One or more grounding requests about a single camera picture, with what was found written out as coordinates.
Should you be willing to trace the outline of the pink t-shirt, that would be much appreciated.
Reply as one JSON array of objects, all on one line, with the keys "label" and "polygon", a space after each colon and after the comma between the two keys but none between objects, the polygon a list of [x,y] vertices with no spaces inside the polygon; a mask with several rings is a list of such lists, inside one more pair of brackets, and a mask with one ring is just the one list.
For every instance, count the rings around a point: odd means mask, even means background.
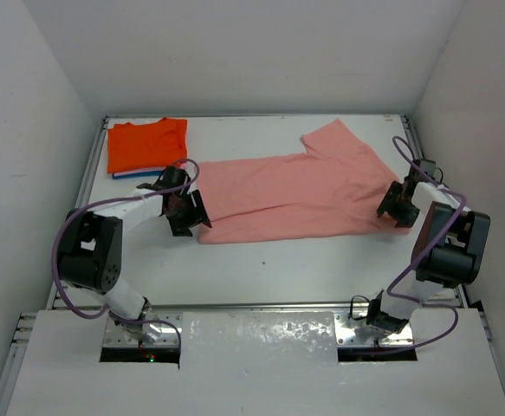
[{"label": "pink t-shirt", "polygon": [[406,234],[376,213],[396,175],[342,121],[301,142],[302,153],[202,163],[197,187],[211,225],[199,243]]}]

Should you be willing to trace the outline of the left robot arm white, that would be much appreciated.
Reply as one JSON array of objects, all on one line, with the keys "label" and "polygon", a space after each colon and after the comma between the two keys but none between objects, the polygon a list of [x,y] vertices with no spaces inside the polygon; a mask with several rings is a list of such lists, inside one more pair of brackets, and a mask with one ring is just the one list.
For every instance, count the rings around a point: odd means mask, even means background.
[{"label": "left robot arm white", "polygon": [[[93,320],[106,312],[115,320],[141,325],[147,299],[121,277],[124,234],[152,218],[165,218],[174,237],[190,237],[197,225],[211,227],[200,191],[195,161],[191,176],[168,166],[153,183],[137,185],[131,194],[73,209],[58,230],[52,248],[52,277],[60,298],[76,315]],[[89,314],[69,299],[63,285],[95,296],[101,310]]]}]

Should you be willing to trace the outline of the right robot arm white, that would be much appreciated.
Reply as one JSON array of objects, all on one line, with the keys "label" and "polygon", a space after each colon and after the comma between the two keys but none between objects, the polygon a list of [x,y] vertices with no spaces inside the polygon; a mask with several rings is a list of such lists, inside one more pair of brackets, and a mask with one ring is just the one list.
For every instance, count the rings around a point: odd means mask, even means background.
[{"label": "right robot arm white", "polygon": [[405,271],[370,300],[365,317],[349,316],[359,324],[356,335],[367,341],[400,333],[435,294],[469,285],[478,276],[491,218],[436,182],[436,168],[432,160],[413,160],[408,175],[392,182],[377,209],[378,217],[392,218],[400,229],[410,229],[420,212],[426,213]]}]

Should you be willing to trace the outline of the folded white t-shirt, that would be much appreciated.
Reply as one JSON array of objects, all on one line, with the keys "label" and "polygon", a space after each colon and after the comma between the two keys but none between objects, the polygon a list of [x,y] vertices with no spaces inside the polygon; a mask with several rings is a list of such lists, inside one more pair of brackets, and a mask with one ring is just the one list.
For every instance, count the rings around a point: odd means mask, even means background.
[{"label": "folded white t-shirt", "polygon": [[163,166],[153,166],[140,169],[126,170],[121,172],[114,172],[112,176],[117,177],[132,177],[132,176],[147,176],[147,175],[160,175],[164,171]]}]

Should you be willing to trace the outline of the folded orange t-shirt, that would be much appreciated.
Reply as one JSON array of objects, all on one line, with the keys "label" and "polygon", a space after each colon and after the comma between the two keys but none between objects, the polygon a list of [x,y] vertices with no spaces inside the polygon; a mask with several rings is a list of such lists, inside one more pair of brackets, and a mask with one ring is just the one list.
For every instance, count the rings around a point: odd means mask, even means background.
[{"label": "folded orange t-shirt", "polygon": [[188,120],[116,124],[107,132],[107,173],[170,166],[187,157]]}]

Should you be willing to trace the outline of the folded blue t-shirt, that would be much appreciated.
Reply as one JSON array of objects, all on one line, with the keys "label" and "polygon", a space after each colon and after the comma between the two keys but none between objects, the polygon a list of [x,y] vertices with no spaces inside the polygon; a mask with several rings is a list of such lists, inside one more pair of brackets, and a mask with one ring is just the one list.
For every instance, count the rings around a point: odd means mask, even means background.
[{"label": "folded blue t-shirt", "polygon": [[145,177],[158,177],[164,171],[163,167],[145,168],[132,171],[112,173],[112,179],[131,179],[131,178],[145,178]]}]

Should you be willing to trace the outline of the white foam front panel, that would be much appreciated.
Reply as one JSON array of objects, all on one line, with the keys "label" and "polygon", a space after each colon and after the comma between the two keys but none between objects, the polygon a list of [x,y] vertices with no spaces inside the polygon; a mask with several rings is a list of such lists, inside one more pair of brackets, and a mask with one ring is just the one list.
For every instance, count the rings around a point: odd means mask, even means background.
[{"label": "white foam front panel", "polygon": [[105,323],[36,317],[11,415],[505,415],[480,317],[418,311],[413,361],[339,362],[326,313],[187,313],[179,364],[103,362]]}]

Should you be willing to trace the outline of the aluminium table frame rail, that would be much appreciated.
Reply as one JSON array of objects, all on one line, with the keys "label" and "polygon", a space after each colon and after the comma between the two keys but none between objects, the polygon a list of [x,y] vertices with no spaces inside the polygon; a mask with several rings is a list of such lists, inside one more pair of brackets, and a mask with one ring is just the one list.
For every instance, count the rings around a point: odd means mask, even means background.
[{"label": "aluminium table frame rail", "polygon": [[[351,296],[374,295],[409,263],[416,237],[411,231],[404,236],[201,245],[172,237],[167,225],[157,222],[128,235],[122,269],[134,287],[182,322],[187,313],[222,312],[342,318]],[[74,315],[56,298],[43,311]],[[11,349],[0,380],[0,415],[11,415],[11,397],[40,312],[22,319],[23,342]],[[450,314],[450,329],[455,329]],[[443,334],[414,337],[420,349],[440,342]]]}]

